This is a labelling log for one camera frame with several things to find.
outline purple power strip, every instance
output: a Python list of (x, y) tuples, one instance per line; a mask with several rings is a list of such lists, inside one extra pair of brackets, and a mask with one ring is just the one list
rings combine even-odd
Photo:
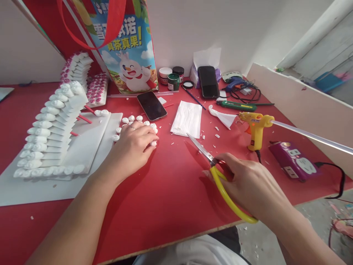
[(279, 142), (269, 149), (290, 178), (306, 181), (321, 175), (319, 168), (305, 158), (291, 142)]

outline scissors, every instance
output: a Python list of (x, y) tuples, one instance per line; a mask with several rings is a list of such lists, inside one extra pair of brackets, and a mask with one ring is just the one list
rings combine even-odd
[(221, 161), (214, 158), (209, 152), (207, 152), (206, 149), (204, 149), (204, 147), (199, 142), (197, 142), (196, 139), (193, 138), (190, 134), (188, 134), (188, 133), (186, 133), (186, 134), (189, 136), (191, 141), (196, 145), (196, 147), (200, 150), (200, 152), (202, 154), (204, 154), (204, 156), (207, 158), (207, 160), (211, 164), (210, 172), (212, 173), (214, 182), (216, 183), (218, 190), (220, 191), (223, 199), (228, 204), (228, 206), (233, 210), (233, 212), (237, 216), (239, 216), (244, 221), (246, 221), (248, 223), (257, 223), (258, 220), (254, 217), (247, 215), (242, 210), (240, 210), (239, 207), (236, 206), (235, 203), (232, 201), (232, 199), (229, 197), (228, 193), (225, 191), (225, 189), (220, 181), (220, 178), (222, 178), (224, 180), (227, 180), (227, 178), (216, 167), (216, 164), (221, 164)]

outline smartphone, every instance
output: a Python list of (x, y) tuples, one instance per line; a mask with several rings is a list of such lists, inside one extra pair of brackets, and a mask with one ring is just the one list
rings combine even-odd
[(200, 66), (197, 70), (201, 86), (201, 95), (204, 99), (216, 99), (220, 96), (216, 70), (212, 66)]
[(150, 121), (155, 121), (167, 116), (167, 111), (152, 91), (139, 94), (137, 100)]

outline scissors blade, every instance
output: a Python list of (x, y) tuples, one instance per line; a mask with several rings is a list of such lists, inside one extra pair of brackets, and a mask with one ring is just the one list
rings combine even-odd
[(212, 164), (215, 165), (216, 163), (214, 162), (213, 156), (204, 149), (204, 147), (195, 139), (193, 138), (190, 134), (186, 133), (191, 141), (196, 145), (196, 147), (201, 151), (201, 153), (208, 159), (208, 161)]

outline blue pen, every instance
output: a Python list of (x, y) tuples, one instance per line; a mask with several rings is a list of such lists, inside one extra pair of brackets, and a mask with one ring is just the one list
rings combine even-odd
[(206, 108), (188, 91), (185, 89), (185, 87), (183, 87), (183, 89), (198, 103), (201, 105), (201, 107), (206, 110)]

